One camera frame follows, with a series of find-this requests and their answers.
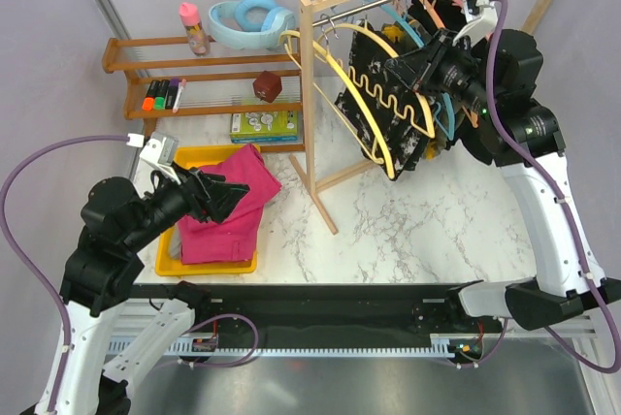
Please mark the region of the camouflage yellow trousers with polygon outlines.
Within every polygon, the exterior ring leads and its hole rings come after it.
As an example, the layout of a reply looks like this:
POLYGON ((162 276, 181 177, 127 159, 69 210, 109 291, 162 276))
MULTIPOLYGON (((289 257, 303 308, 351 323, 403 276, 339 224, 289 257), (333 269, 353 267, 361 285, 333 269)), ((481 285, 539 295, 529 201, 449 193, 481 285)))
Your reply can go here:
MULTIPOLYGON (((416 39, 397 22, 384 24, 381 32, 389 41, 406 50, 418 48, 420 43, 426 44, 431 40, 431 35, 417 20, 411 19, 409 28, 415 34, 416 39)), ((452 100, 447 93, 437 98, 429 98, 428 101, 434 116, 436 138, 428 142, 423 156, 426 160, 431 160, 438 157, 446 149, 449 141, 454 138, 456 118, 452 100)))

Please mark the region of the yellow hanger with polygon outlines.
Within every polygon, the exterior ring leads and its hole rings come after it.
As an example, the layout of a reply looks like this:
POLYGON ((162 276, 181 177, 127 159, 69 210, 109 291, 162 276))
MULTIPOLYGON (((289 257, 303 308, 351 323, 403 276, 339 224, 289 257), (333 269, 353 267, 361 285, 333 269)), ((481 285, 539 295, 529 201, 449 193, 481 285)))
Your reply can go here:
MULTIPOLYGON (((390 59, 394 59, 398 56, 397 51, 393 49, 386 41, 380 38, 375 31, 370 30, 366 26, 343 22, 335 24, 334 26, 330 26, 329 28, 322 31, 321 37, 323 38, 323 42, 325 43, 324 56, 326 58, 330 56, 328 52, 328 37, 330 34, 334 34, 334 36, 337 36, 336 31, 339 29, 351 30, 362 34, 363 36, 367 37, 375 44, 377 44, 385 53, 388 54, 390 59)), ((357 89, 363 89, 370 97, 377 99, 385 109, 390 109, 395 116, 404 121, 407 121, 414 130, 430 139, 433 139, 436 136, 434 118, 432 117, 431 107, 424 96, 416 94, 419 107, 425 119, 425 124, 421 126, 416 123, 417 113, 413 105, 405 104, 401 106, 399 104, 398 98, 394 94, 388 94, 387 97, 384 97, 383 87, 380 84, 371 83, 369 77, 366 74, 358 74, 353 66, 347 67, 347 76, 348 80, 357 89)))
POLYGON ((377 125, 373 114, 371 113, 369 107, 366 105, 365 100, 362 98, 362 95, 358 91, 356 85, 353 80, 349 77, 349 75, 344 71, 342 64, 332 56, 327 49, 322 47, 317 41, 312 41, 312 47, 314 50, 313 55, 325 62, 334 72, 337 73, 337 76, 343 82, 345 89, 350 93, 354 102, 356 103, 358 110, 363 114, 363 117, 366 119, 368 125, 371 128, 372 134, 374 136, 374 141, 371 146, 367 146, 361 138, 358 137, 357 129, 352 125, 352 122, 345 116, 343 112, 339 110, 339 108, 334 105, 327 97, 323 89, 316 84, 314 80, 311 81, 314 88, 319 92, 319 94, 325 99, 326 102, 330 104, 332 109, 335 111, 337 116, 343 122, 345 127, 348 129, 350 134, 356 139, 359 146, 363 150, 363 153, 375 164, 383 165, 386 169, 392 170, 392 156, 390 154, 390 150, 388 145, 382 136, 382 133, 377 125))

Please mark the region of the grey trousers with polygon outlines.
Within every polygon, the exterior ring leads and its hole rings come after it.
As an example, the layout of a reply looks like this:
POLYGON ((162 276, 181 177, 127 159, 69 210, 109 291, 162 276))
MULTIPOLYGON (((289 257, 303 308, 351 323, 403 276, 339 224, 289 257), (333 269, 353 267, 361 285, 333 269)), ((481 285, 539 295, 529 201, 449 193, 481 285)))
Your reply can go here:
POLYGON ((168 255, 170 258, 180 260, 182 256, 181 236, 178 227, 173 229, 168 245, 168 255))

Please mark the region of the pink trousers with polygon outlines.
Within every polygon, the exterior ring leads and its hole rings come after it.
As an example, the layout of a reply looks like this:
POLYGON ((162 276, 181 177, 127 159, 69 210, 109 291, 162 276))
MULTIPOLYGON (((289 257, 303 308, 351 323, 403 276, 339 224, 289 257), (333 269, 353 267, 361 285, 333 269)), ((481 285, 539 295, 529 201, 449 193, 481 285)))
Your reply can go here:
POLYGON ((264 207, 280 191, 281 183, 267 169, 259 150, 246 144, 224 161, 203 166, 207 174, 245 184, 249 191, 221 224, 200 223, 190 216, 178 223, 180 257, 187 265, 241 262, 251 259, 257 246, 264 207))

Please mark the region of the blue hanger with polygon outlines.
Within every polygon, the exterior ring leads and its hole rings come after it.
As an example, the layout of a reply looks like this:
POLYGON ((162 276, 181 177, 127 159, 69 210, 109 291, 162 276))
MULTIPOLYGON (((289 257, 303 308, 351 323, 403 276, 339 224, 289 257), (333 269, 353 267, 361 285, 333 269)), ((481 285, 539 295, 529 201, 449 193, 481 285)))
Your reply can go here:
MULTIPOLYGON (((389 16, 391 16, 399 28, 407 35, 413 43, 421 48, 425 45, 423 37, 412 27, 411 22, 407 19, 406 14, 399 14, 395 8, 388 6, 387 4, 379 6, 389 16)), ((451 98, 443 93, 440 98, 434 100, 434 121, 444 134, 452 140, 455 134, 455 110, 451 98)))

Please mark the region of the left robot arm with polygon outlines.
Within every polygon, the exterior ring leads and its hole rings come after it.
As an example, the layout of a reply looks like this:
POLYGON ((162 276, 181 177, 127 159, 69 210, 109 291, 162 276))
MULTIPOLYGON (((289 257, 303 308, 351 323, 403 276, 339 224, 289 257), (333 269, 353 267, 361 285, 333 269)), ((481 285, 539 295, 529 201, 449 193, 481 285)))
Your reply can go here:
POLYGON ((144 196, 120 176, 91 188, 81 213, 84 227, 59 290, 62 325, 52 373, 27 413, 126 414, 164 351, 179 336, 212 322, 207 292, 182 281, 132 344, 105 360, 114 325, 144 267, 139 252, 186 215, 223 221, 249 190, 195 168, 172 170, 175 179, 162 179, 144 196))

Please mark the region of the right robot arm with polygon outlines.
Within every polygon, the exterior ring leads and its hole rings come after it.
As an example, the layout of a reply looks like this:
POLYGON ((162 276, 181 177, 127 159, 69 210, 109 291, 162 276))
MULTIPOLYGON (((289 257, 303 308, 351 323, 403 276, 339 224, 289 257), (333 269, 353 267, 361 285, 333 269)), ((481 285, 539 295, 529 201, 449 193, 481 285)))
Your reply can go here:
POLYGON ((520 207, 536 260, 536 274, 508 282, 456 288, 444 319, 463 332, 479 317, 514 319, 526 330, 558 324, 620 299, 620 282, 593 258, 575 212, 565 141, 554 113, 533 96, 543 56, 533 36, 501 32, 496 50, 474 47, 439 30, 423 48, 388 59, 390 76, 411 91, 446 93, 476 112, 476 128, 461 133, 469 152, 495 165, 520 207))

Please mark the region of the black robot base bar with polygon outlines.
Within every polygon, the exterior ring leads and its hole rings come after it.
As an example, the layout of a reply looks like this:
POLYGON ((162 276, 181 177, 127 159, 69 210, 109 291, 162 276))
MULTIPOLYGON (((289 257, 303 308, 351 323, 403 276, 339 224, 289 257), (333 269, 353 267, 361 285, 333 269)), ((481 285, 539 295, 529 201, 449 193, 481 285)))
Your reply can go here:
POLYGON ((457 309, 454 284, 233 285, 204 284, 210 304, 201 319, 239 313, 257 327, 226 319, 220 344, 268 349, 403 349, 426 347, 431 336, 490 337, 502 329, 491 316, 457 309))

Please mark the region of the black white patterned trousers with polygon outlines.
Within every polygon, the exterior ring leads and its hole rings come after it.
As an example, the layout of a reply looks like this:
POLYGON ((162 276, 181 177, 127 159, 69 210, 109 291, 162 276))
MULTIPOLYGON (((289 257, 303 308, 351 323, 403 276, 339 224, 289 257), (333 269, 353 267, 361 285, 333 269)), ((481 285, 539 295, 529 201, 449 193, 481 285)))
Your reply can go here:
POLYGON ((434 101, 406 87, 388 71, 398 49, 364 22, 340 23, 352 34, 348 59, 338 64, 347 75, 334 109, 358 140, 366 158, 389 179, 415 169, 426 145, 437 136, 434 101))

